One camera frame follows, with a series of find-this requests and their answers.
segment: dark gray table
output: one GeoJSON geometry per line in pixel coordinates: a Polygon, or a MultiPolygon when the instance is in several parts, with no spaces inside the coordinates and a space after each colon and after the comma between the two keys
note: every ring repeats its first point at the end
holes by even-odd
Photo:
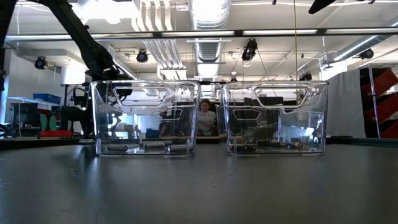
{"type": "Polygon", "coordinates": [[[0,223],[398,223],[398,149],[320,157],[95,157],[62,146],[0,152],[0,223]]]}

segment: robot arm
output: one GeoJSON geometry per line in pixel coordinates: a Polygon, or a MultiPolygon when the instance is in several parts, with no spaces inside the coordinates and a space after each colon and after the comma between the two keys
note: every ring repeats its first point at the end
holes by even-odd
{"type": "MultiPolygon", "coordinates": [[[[97,43],[80,19],[72,10],[67,0],[29,0],[47,6],[75,41],[81,52],[81,58],[88,67],[87,75],[91,76],[93,81],[97,80],[117,80],[120,79],[119,68],[114,64],[111,54],[99,43],[97,43]]],[[[7,0],[2,13],[5,15],[7,30],[11,21],[17,0],[7,0]]],[[[0,44],[4,43],[6,33],[0,34],[0,44]]]]}

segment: clear plastic container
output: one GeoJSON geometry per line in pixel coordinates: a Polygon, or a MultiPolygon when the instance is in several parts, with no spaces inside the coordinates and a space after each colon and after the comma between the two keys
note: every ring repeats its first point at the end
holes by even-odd
{"type": "Polygon", "coordinates": [[[193,154],[200,86],[188,81],[93,82],[98,154],[193,154]]]}
{"type": "Polygon", "coordinates": [[[224,85],[218,117],[224,116],[228,152],[323,153],[327,87],[327,82],[277,81],[224,85]]]}

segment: plastic bin handle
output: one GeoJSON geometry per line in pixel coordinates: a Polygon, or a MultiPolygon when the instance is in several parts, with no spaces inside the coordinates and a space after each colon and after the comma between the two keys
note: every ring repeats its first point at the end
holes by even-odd
{"type": "Polygon", "coordinates": [[[311,90],[309,89],[309,87],[307,86],[298,86],[298,87],[257,87],[257,88],[253,88],[252,89],[252,96],[254,95],[254,97],[256,98],[256,100],[259,102],[259,104],[261,105],[261,107],[263,108],[275,108],[275,109],[295,109],[295,108],[300,108],[303,106],[303,104],[306,102],[309,93],[311,92],[311,90]],[[303,97],[303,99],[301,100],[301,102],[298,105],[263,105],[261,103],[261,100],[259,98],[259,95],[257,94],[256,90],[274,90],[274,89],[281,89],[281,88],[286,88],[286,89],[298,89],[298,90],[305,90],[305,95],[303,97]]]}
{"type": "MultiPolygon", "coordinates": [[[[113,95],[116,97],[116,101],[118,102],[118,104],[119,104],[120,106],[128,106],[129,108],[142,108],[142,107],[146,107],[146,108],[160,108],[160,107],[163,106],[165,99],[166,99],[167,96],[169,95],[169,89],[166,88],[166,87],[162,87],[162,88],[166,90],[166,94],[165,94],[165,96],[163,97],[163,99],[162,99],[161,101],[159,100],[160,103],[159,103],[158,105],[139,105],[139,104],[136,104],[136,105],[126,105],[126,104],[124,104],[124,103],[121,101],[121,99],[120,99],[118,93],[116,92],[117,90],[134,90],[134,89],[140,89],[140,90],[146,89],[146,90],[148,90],[148,89],[159,89],[159,87],[155,87],[155,86],[148,86],[148,87],[141,87],[141,86],[117,86],[117,87],[113,88],[113,95]]],[[[139,103],[140,101],[141,101],[141,102],[143,102],[143,101],[148,102],[148,101],[153,101],[153,100],[136,100],[136,101],[139,103]]]]}
{"type": "Polygon", "coordinates": [[[176,121],[176,120],[179,120],[181,118],[182,109],[169,109],[169,110],[163,110],[163,111],[155,111],[152,114],[153,115],[158,115],[157,119],[159,119],[161,121],[176,121]],[[173,111],[179,111],[178,115],[176,117],[174,117],[174,118],[162,118],[162,117],[160,117],[160,113],[162,113],[162,112],[168,113],[168,112],[173,112],[173,111]]]}
{"type": "Polygon", "coordinates": [[[261,112],[258,111],[258,110],[254,110],[254,109],[235,109],[235,110],[232,110],[232,114],[234,114],[234,117],[238,121],[257,121],[259,119],[259,117],[260,117],[261,112]],[[239,118],[236,115],[237,111],[244,111],[244,112],[246,112],[246,111],[255,111],[255,112],[257,112],[257,117],[256,118],[239,118]]]}

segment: gray curtain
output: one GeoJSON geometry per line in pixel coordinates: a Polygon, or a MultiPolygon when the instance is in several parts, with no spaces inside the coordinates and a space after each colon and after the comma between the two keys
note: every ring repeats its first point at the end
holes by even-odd
{"type": "Polygon", "coordinates": [[[365,138],[359,69],[338,74],[327,81],[326,133],[330,136],[365,138]]]}

